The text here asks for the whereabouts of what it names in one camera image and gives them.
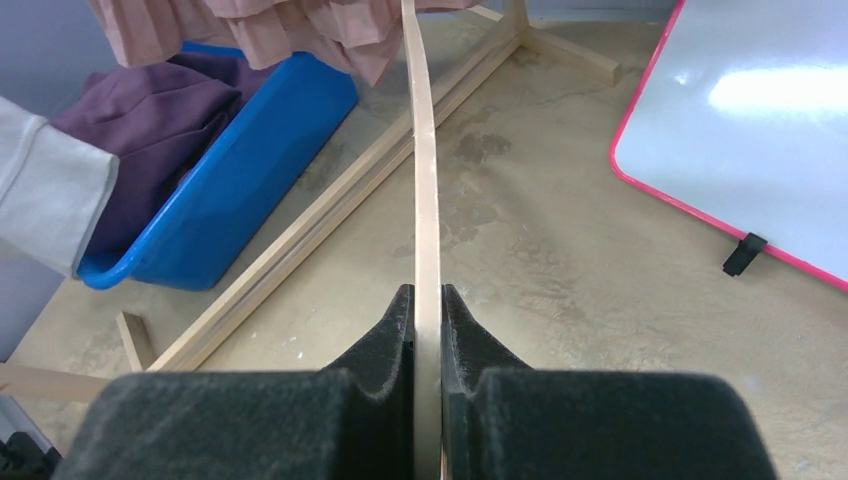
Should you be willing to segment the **grey white t-shirt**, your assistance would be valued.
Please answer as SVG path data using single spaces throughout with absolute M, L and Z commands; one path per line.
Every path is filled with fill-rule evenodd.
M 1 241 L 75 277 L 119 159 L 1 100 Z

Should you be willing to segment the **wooden hanger with shirt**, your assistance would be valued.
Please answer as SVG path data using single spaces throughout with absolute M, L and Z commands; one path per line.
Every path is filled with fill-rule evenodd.
M 439 479 L 442 306 L 436 126 L 427 57 L 413 0 L 401 3 L 401 18 L 414 145 L 414 477 Z

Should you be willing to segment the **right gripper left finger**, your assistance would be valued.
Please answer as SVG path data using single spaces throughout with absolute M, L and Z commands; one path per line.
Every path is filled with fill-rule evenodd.
M 409 479 L 411 323 L 382 319 L 315 371 L 138 373 L 90 405 L 59 479 Z

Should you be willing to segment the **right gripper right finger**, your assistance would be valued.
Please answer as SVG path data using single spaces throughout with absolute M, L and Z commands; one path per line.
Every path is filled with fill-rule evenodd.
M 773 479 L 752 415 L 719 377 L 541 370 L 443 295 L 450 479 Z

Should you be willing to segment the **pink garment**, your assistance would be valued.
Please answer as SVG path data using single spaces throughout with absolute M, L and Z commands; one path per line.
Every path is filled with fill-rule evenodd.
M 401 0 L 98 0 L 118 63 L 164 62 L 186 42 L 236 48 L 254 70 L 295 52 L 376 85 L 403 42 Z

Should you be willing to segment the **purple shirt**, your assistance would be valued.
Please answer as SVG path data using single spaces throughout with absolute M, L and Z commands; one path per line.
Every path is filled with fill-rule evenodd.
M 119 159 L 87 254 L 124 253 L 273 71 L 239 57 L 180 53 L 91 74 L 79 100 L 51 122 Z

